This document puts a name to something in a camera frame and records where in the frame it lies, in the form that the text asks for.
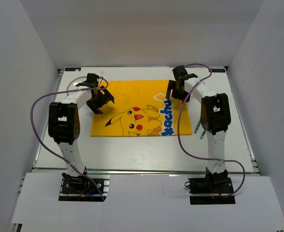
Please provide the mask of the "white printed plate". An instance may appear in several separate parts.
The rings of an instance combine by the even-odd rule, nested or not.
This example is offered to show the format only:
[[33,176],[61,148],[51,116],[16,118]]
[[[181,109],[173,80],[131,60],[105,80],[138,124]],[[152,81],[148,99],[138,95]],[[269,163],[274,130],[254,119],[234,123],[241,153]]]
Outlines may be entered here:
[[69,91],[69,90],[74,90],[77,88],[77,85],[81,82],[84,82],[86,81],[86,76],[80,76],[80,77],[77,77],[75,79],[73,79],[72,81],[69,82],[69,84],[67,85],[67,88],[66,90]]

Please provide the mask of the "yellow Pikachu cloth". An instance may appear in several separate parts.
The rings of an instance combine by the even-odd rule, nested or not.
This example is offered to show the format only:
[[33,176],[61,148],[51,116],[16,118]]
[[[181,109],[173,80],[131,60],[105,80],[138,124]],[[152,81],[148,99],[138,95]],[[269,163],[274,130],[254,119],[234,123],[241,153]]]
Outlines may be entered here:
[[93,116],[92,137],[150,137],[192,135],[188,109],[166,99],[168,80],[110,81],[114,96]]

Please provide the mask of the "fork with teal handle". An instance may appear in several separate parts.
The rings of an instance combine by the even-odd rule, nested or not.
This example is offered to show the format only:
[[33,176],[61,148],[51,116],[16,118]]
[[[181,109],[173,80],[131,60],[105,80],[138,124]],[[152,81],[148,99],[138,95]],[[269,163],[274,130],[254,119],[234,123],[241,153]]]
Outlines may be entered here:
[[199,121],[194,129],[194,134],[196,134],[200,128],[201,122]]

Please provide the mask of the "clear drinking glass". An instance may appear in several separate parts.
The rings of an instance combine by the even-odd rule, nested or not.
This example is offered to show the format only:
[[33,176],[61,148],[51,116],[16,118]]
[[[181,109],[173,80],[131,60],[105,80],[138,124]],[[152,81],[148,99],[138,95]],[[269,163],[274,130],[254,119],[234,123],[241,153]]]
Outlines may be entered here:
[[205,82],[204,82],[204,79],[199,79],[197,82],[196,82],[196,85],[204,85]]

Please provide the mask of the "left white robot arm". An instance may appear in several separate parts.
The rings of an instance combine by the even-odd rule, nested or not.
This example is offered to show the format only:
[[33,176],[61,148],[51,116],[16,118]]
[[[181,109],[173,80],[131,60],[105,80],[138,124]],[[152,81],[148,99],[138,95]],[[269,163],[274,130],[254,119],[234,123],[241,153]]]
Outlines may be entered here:
[[87,105],[94,114],[100,115],[104,105],[114,103],[114,96],[107,86],[100,84],[103,80],[103,77],[89,73],[75,89],[67,92],[65,99],[49,105],[48,134],[60,148],[70,176],[87,174],[77,142],[81,132],[79,110]]

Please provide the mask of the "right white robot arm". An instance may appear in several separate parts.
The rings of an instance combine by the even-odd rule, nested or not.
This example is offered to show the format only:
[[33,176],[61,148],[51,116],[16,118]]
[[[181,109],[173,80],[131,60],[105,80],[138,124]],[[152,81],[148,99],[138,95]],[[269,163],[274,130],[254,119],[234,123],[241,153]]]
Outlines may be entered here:
[[174,98],[182,102],[177,121],[177,131],[180,130],[180,122],[183,109],[194,97],[201,105],[200,124],[206,132],[208,142],[208,157],[197,157],[185,150],[180,135],[178,142],[182,151],[197,160],[206,160],[206,189],[212,193],[218,192],[223,187],[223,180],[227,179],[225,164],[225,136],[228,126],[231,124],[231,114],[228,96],[225,93],[215,93],[202,82],[211,77],[212,70],[208,68],[209,75],[202,79],[194,73],[189,74],[185,66],[177,66],[172,69],[174,80],[168,83],[166,99]]

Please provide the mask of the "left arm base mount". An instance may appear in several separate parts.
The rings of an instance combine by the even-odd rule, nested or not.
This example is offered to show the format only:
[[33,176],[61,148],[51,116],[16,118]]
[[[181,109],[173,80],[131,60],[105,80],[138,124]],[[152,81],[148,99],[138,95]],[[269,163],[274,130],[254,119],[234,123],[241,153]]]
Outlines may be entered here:
[[94,178],[94,183],[83,176],[62,173],[59,201],[104,202],[109,189],[109,179]]

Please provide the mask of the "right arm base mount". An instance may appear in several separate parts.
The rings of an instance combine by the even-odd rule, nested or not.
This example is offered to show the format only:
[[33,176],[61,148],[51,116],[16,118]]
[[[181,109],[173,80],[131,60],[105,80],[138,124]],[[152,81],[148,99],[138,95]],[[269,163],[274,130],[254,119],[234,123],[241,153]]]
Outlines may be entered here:
[[225,170],[221,173],[206,173],[204,177],[189,178],[185,184],[189,190],[191,205],[235,204],[231,178]]

